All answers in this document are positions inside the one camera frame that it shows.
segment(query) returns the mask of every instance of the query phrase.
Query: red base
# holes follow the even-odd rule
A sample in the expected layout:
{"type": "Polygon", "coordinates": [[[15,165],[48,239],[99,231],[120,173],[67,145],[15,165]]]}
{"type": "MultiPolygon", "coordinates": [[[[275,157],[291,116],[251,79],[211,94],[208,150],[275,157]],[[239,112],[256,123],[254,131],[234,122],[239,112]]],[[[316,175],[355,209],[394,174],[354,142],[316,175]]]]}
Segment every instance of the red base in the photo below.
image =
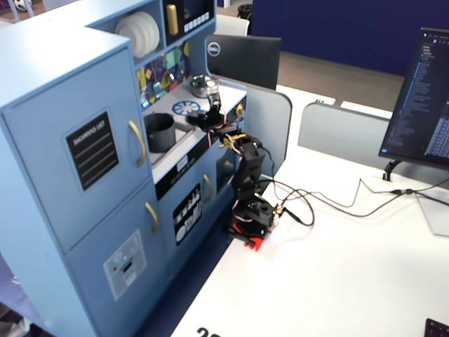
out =
{"type": "MultiPolygon", "coordinates": [[[[234,223],[233,227],[238,233],[242,234],[241,230],[237,227],[237,225],[235,223],[234,223]]],[[[248,247],[250,249],[255,249],[256,251],[259,250],[260,246],[262,245],[262,242],[264,241],[263,239],[260,239],[259,237],[249,237],[249,239],[251,241],[255,242],[255,245],[251,246],[250,244],[247,244],[245,242],[245,247],[248,247]]]]}

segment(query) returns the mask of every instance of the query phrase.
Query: computer monitor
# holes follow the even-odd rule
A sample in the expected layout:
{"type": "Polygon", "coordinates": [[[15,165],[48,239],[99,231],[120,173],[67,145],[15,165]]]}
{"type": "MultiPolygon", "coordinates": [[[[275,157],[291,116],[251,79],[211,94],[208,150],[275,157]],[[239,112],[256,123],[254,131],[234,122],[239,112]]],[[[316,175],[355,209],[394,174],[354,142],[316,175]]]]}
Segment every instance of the computer monitor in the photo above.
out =
{"type": "Polygon", "coordinates": [[[211,73],[276,89],[281,39],[272,37],[208,37],[211,73]]]}
{"type": "Polygon", "coordinates": [[[449,31],[421,30],[379,155],[449,169],[449,31]]]}

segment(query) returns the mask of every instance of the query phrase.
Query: gold handle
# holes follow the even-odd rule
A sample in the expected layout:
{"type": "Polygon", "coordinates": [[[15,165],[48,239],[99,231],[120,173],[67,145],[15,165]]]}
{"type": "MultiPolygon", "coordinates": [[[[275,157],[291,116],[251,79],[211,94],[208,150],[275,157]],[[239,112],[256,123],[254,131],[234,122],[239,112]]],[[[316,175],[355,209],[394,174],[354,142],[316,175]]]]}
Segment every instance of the gold handle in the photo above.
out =
{"type": "Polygon", "coordinates": [[[156,227],[152,230],[152,234],[155,235],[159,228],[161,227],[161,224],[159,223],[159,218],[157,217],[156,212],[154,211],[152,205],[149,204],[149,202],[145,202],[145,208],[152,214],[154,221],[156,222],[156,227]]]}
{"type": "Polygon", "coordinates": [[[145,141],[143,140],[142,134],[139,131],[139,128],[135,123],[129,120],[129,126],[131,130],[135,133],[136,137],[139,140],[140,147],[142,148],[142,157],[138,160],[138,167],[145,163],[145,159],[147,158],[147,147],[145,146],[145,141]]]}
{"type": "Polygon", "coordinates": [[[209,185],[209,197],[207,197],[206,199],[204,199],[204,204],[207,204],[213,197],[213,187],[212,187],[212,183],[210,182],[210,179],[208,177],[207,174],[205,174],[203,176],[204,180],[207,182],[207,184],[209,185]]]}
{"type": "Polygon", "coordinates": [[[170,35],[176,35],[178,32],[176,6],[167,5],[166,10],[167,10],[168,33],[170,33],[170,35]]]}

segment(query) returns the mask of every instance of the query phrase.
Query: metal pot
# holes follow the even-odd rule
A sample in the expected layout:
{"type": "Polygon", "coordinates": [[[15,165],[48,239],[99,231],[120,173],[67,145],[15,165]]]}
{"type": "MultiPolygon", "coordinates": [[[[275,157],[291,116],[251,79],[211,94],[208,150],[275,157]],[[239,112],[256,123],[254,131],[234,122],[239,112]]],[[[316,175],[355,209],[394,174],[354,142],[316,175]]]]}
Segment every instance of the metal pot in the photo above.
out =
{"type": "Polygon", "coordinates": [[[198,75],[190,81],[190,88],[196,97],[207,98],[218,92],[218,81],[208,75],[198,75]]]}
{"type": "Polygon", "coordinates": [[[144,121],[150,152],[163,153],[174,146],[175,120],[170,114],[149,114],[144,121]]]}

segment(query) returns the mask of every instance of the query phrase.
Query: blue wall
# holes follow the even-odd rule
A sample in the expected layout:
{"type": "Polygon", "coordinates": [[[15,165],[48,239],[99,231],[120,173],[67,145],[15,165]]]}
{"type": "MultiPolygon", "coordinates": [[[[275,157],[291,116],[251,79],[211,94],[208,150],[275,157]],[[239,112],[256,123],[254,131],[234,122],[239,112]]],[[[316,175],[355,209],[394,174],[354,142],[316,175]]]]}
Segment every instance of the blue wall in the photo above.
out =
{"type": "Polygon", "coordinates": [[[283,50],[404,75],[421,27],[449,29],[444,0],[254,0],[253,35],[283,50]]]}

